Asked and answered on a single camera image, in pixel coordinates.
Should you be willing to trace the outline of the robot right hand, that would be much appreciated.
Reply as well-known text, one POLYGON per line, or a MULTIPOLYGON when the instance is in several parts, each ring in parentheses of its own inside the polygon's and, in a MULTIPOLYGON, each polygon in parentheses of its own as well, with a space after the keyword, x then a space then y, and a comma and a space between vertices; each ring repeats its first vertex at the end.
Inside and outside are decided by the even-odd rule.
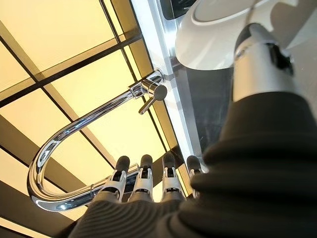
POLYGON ((154 204, 101 191, 72 238, 314 238, 317 122, 295 84, 290 55, 260 24, 237 38, 233 98, 219 141, 178 191, 154 204))

